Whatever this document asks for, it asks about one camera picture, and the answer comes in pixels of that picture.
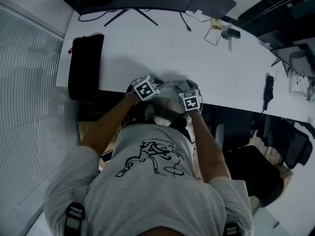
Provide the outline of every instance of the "forearm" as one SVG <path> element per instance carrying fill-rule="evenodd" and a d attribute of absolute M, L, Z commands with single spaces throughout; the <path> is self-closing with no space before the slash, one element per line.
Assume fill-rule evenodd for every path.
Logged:
<path fill-rule="evenodd" d="M 135 103 L 136 98 L 134 95 L 126 96 L 87 131 L 80 145 L 94 149 L 101 156 L 112 140 L 120 123 Z"/>
<path fill-rule="evenodd" d="M 214 177 L 229 177 L 223 153 L 207 128 L 201 113 L 191 111 L 189 115 L 192 120 L 198 162 L 203 180 L 209 182 Z"/>

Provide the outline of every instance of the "smartphone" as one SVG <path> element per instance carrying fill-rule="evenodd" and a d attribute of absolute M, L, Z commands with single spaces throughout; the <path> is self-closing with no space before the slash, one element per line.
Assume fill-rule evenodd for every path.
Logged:
<path fill-rule="evenodd" d="M 104 163 L 109 162 L 112 160 L 113 150 L 105 152 L 100 158 L 103 160 Z"/>

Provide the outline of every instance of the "black cable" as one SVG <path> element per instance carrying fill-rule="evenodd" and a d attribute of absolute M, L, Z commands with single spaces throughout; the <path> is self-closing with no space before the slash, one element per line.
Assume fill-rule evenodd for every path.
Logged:
<path fill-rule="evenodd" d="M 80 17 L 78 18 L 78 21 L 79 21 L 79 22 L 90 22 L 90 21 L 94 21 L 94 20 L 99 19 L 99 18 L 101 18 L 102 16 L 104 16 L 107 12 L 116 12 L 116 11 L 118 11 L 118 10 L 105 11 L 101 16 L 99 16 L 99 17 L 97 17 L 97 18 L 89 19 L 89 20 L 80 20 L 81 16 L 83 16 L 83 15 L 80 15 Z"/>
<path fill-rule="evenodd" d="M 186 23 L 185 19 L 183 18 L 182 13 L 181 13 L 181 12 L 179 12 L 179 14 L 180 14 L 180 15 L 181 15 L 181 17 L 182 17 L 182 20 L 184 21 L 184 23 L 185 23 L 185 25 L 186 25 L 186 27 L 187 27 L 187 30 L 191 32 L 191 28 L 190 28 L 190 27 L 188 26 L 188 24 Z"/>
<path fill-rule="evenodd" d="M 188 15 L 186 12 L 185 12 L 185 14 L 186 14 L 187 16 L 189 16 L 189 17 L 193 17 L 193 18 L 197 19 L 197 20 L 198 20 L 199 22 L 201 22 L 201 23 L 207 22 L 207 21 L 211 21 L 211 20 L 213 19 L 213 18 L 210 18 L 210 19 L 201 21 L 201 20 L 199 20 L 198 18 L 196 18 L 196 17 L 194 17 L 194 16 Z"/>
<path fill-rule="evenodd" d="M 218 42 L 219 42 L 219 40 L 220 40 L 220 38 L 222 37 L 223 33 L 225 33 L 224 31 L 221 33 L 219 39 L 217 40 L 217 42 L 216 42 L 215 44 L 214 44 L 214 43 L 211 43 L 210 41 L 208 41 L 208 40 L 206 39 L 206 37 L 208 36 L 210 30 L 212 30 L 212 29 L 222 29 L 222 28 L 223 28 L 223 27 L 220 27 L 220 28 L 217 28 L 217 27 L 209 28 L 207 34 L 206 34 L 205 37 L 204 37 L 204 40 L 206 40 L 208 43 L 210 43 L 210 44 L 212 44 L 212 45 L 217 45 Z"/>

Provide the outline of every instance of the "monitor stand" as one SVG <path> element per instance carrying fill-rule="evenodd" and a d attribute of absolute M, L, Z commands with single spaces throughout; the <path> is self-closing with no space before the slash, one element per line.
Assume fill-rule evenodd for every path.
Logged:
<path fill-rule="evenodd" d="M 125 9 L 122 10 L 120 13 L 118 13 L 115 17 L 113 17 L 111 20 L 109 20 L 105 25 L 109 25 L 111 22 L 113 22 L 116 18 L 120 17 L 121 15 L 123 15 L 125 12 L 129 11 L 130 9 Z M 139 9 L 134 9 L 135 11 L 139 12 L 142 16 L 144 16 L 145 18 L 149 19 L 153 24 L 155 24 L 156 26 L 158 26 L 158 24 L 156 22 L 154 22 L 151 18 L 149 18 L 146 14 L 144 14 L 141 10 Z"/>

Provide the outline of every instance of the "shoe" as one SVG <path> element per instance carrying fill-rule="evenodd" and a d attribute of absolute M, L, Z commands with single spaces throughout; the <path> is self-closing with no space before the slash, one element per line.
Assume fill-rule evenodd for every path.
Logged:
<path fill-rule="evenodd" d="M 155 109 L 153 105 L 148 105 L 144 111 L 144 120 L 155 119 Z"/>
<path fill-rule="evenodd" d="M 184 113 L 183 118 L 186 119 L 187 124 L 191 122 L 191 117 L 188 112 Z"/>

